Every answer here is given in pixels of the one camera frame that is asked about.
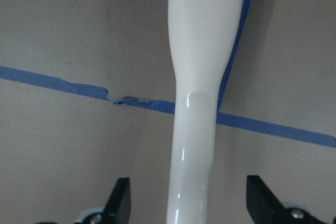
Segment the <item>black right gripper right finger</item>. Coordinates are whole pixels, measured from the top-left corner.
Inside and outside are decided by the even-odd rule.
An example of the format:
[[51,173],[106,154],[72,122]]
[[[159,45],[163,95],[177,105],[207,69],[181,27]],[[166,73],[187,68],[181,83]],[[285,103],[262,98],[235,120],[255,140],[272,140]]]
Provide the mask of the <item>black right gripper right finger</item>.
[[246,208],[257,224],[323,223],[300,207],[287,207],[258,175],[246,177]]

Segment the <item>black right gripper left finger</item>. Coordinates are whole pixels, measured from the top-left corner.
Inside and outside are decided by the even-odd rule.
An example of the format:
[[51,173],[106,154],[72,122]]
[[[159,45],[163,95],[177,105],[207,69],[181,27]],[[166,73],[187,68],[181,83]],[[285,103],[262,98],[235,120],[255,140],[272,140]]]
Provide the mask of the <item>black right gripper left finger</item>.
[[82,211],[74,223],[127,224],[131,216],[131,186],[128,177],[118,178],[103,207]]

